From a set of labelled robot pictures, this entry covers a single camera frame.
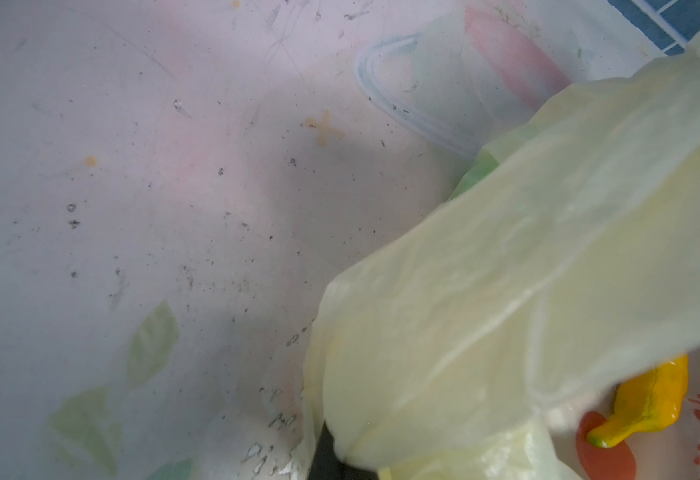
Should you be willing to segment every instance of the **yellow object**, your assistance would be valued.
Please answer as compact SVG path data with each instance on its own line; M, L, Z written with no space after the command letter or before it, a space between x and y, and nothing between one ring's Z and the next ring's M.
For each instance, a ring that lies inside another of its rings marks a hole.
M611 448L636 432L658 432L675 423L688 390L688 355L624 382L614 415L587 434L593 446Z

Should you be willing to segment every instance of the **green leaf print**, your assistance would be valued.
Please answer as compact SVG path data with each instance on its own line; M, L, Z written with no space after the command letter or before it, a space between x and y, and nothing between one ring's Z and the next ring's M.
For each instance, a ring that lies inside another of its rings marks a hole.
M187 480L190 478L192 460L188 458L179 463L167 463L155 470L145 480Z
M49 418L60 448L73 458L95 461L110 475L118 472L121 427L107 411L107 387L70 397Z
M166 366L178 338L176 317L169 303L163 300L145 318L131 340L126 371L133 388L142 385Z

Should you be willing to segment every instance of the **plastic wrapper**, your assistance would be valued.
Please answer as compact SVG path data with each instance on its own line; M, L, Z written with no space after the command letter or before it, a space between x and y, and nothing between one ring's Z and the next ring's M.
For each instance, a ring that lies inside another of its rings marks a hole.
M486 155L476 187L329 284L302 458L325 420L388 480L576 478L542 414L700 346L700 33L567 87Z

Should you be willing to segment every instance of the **blue grid pattern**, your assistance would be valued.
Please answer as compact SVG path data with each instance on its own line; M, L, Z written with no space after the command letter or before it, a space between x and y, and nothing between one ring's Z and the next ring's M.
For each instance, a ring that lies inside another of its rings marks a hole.
M700 0L608 0L662 52L677 55L700 31Z

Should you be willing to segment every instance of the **black object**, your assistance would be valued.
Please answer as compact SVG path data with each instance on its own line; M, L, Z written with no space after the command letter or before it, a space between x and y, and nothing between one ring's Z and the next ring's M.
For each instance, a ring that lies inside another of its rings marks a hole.
M375 472L340 462L334 453L334 436L324 423L307 480L379 480L379 477Z

